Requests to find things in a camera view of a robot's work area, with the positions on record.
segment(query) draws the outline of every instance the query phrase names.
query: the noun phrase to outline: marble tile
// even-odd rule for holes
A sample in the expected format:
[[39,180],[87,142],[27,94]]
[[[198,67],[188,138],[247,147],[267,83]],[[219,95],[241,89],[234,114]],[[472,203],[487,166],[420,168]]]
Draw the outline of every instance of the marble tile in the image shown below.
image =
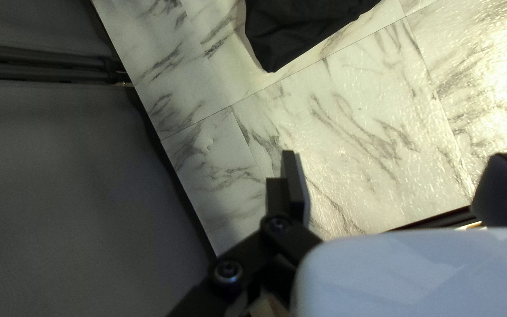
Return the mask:
[[258,229],[265,181],[229,107],[162,143],[217,254]]
[[402,10],[408,16],[418,11],[419,9],[433,4],[437,0],[400,0]]
[[244,34],[243,0],[181,0],[230,104],[247,97],[404,17],[398,0],[383,0],[276,73],[266,73]]
[[477,181],[507,152],[507,0],[439,0],[408,20]]
[[93,0],[160,138],[228,106],[179,0]]
[[311,226],[382,232],[468,205],[471,181],[405,19],[232,106],[264,177],[300,153]]

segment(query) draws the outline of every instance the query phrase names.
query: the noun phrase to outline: gray wall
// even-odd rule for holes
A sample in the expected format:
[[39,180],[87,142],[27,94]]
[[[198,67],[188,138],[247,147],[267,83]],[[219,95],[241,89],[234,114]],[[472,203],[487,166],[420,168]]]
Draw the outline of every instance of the gray wall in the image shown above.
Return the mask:
[[0,0],[0,45],[111,56],[89,0]]
[[0,317],[162,316],[206,266],[123,89],[0,81]]

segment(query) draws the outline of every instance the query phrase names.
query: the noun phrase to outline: screw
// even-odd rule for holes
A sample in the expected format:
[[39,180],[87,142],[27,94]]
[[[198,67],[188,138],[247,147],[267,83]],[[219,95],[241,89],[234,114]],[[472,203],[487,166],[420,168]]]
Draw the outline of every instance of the screw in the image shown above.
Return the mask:
[[268,221],[269,228],[275,232],[285,232],[289,229],[290,225],[288,220],[283,217],[274,217]]
[[234,283],[242,276],[242,266],[238,261],[225,260],[216,265],[214,273],[217,281],[224,284]]

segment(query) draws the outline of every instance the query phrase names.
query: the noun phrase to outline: black fabric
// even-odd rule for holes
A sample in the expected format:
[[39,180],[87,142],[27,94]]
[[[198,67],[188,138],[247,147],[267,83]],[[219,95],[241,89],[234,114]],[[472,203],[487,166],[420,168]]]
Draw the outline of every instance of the black fabric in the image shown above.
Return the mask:
[[246,36],[266,72],[276,72],[369,11],[379,0],[246,0]]

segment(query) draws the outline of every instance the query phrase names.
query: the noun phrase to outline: gray marble vein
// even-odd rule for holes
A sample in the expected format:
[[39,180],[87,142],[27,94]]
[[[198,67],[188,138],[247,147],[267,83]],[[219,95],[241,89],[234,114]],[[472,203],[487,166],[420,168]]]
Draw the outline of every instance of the gray marble vein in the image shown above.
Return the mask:
[[405,20],[232,106],[263,176],[300,153],[312,228],[382,232],[470,201],[472,186]]
[[217,254],[259,227],[265,181],[230,108],[162,143]]
[[179,0],[93,0],[160,138],[227,107]]
[[230,104],[247,97],[404,17],[398,0],[383,0],[276,73],[266,73],[244,33],[244,0],[181,0]]
[[507,0],[439,0],[408,20],[477,181],[507,152]]

